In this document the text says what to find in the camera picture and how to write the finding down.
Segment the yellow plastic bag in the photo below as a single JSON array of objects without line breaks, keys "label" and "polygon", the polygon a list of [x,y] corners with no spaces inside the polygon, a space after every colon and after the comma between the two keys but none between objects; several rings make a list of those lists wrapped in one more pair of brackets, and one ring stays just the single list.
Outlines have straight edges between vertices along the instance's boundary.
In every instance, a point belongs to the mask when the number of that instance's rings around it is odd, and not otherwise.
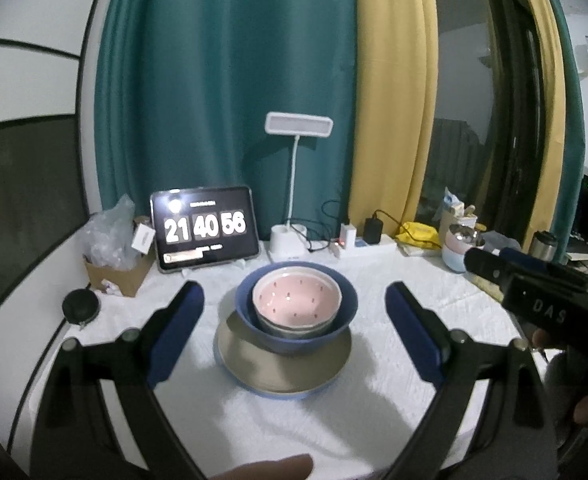
[{"label": "yellow plastic bag", "polygon": [[439,232],[420,222],[405,222],[401,225],[396,240],[421,249],[440,249]]}]

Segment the digital clock display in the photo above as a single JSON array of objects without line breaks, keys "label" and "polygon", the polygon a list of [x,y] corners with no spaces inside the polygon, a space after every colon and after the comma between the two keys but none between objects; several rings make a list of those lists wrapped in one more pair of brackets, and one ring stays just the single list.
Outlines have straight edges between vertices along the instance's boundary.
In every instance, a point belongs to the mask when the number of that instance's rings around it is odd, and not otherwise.
[{"label": "digital clock display", "polygon": [[258,254],[248,187],[172,189],[150,197],[163,271]]}]

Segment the white desk lamp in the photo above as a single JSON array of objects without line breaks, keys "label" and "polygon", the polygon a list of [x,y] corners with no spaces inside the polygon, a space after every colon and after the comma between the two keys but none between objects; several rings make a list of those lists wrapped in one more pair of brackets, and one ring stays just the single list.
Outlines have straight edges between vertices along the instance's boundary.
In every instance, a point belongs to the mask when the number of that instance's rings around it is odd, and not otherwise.
[{"label": "white desk lamp", "polygon": [[305,226],[292,227],[292,209],[294,206],[294,179],[296,175],[296,151],[301,136],[329,137],[334,122],[329,117],[303,114],[286,114],[269,112],[265,118],[265,132],[271,135],[287,135],[294,137],[292,149],[292,170],[290,172],[290,201],[285,224],[272,226],[270,235],[269,255],[273,262],[299,260],[308,254]]}]

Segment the window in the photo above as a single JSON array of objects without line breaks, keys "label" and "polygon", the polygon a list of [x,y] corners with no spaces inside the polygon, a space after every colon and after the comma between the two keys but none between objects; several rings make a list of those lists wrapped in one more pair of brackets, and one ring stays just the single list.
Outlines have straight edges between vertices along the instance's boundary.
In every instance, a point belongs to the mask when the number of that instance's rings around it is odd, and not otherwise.
[{"label": "window", "polygon": [[0,124],[0,303],[87,219],[74,116]]},{"label": "window", "polygon": [[437,224],[447,187],[488,229],[521,241],[544,142],[535,25],[519,0],[436,3],[436,113],[417,220]]}]

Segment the white power strip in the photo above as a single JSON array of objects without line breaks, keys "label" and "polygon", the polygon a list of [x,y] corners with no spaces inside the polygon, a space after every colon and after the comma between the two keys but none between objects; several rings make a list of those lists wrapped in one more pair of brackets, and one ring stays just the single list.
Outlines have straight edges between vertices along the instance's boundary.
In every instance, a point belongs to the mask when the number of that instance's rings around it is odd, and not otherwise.
[{"label": "white power strip", "polygon": [[343,249],[337,240],[332,240],[330,250],[339,260],[344,260],[346,258],[384,256],[385,254],[395,253],[398,250],[398,245],[389,236],[381,235],[380,242],[376,245],[368,245],[362,238],[356,238],[356,246],[349,249]]}]

